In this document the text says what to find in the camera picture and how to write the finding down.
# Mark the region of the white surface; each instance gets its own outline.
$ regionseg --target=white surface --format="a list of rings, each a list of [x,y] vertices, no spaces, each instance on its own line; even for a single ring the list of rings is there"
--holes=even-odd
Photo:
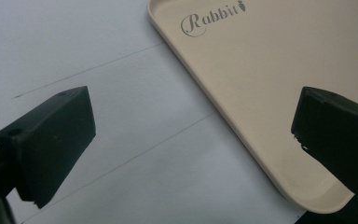
[[[294,223],[270,184],[158,36],[145,0],[0,1],[0,129],[87,85],[97,136],[19,223]]]

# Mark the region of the plastic tray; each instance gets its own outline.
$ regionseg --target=plastic tray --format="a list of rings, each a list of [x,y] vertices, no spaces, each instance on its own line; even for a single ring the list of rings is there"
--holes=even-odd
[[[288,200],[333,213],[351,199],[290,128],[303,86],[358,103],[358,1],[151,0],[148,10]]]

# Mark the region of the white table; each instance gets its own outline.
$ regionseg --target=white table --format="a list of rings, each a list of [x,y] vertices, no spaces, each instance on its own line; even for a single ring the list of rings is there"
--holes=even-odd
[[[173,55],[146,0],[0,1],[0,129],[88,86],[97,135],[18,223],[295,223],[287,202]]]

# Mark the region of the tray surface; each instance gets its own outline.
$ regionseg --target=tray surface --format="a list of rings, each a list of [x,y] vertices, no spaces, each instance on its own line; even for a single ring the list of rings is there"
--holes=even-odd
[[[148,10],[288,200],[332,213],[351,199],[290,128],[303,86],[358,103],[358,1],[150,0]]]

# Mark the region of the printed logo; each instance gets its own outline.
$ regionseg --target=printed logo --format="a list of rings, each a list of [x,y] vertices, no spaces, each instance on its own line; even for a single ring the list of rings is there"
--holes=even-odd
[[[191,37],[198,37],[205,34],[206,28],[209,24],[217,21],[222,21],[228,17],[233,17],[241,12],[245,12],[245,4],[239,0],[237,6],[220,7],[215,11],[210,11],[206,16],[199,16],[199,14],[191,14],[186,16],[181,23],[182,32]]]

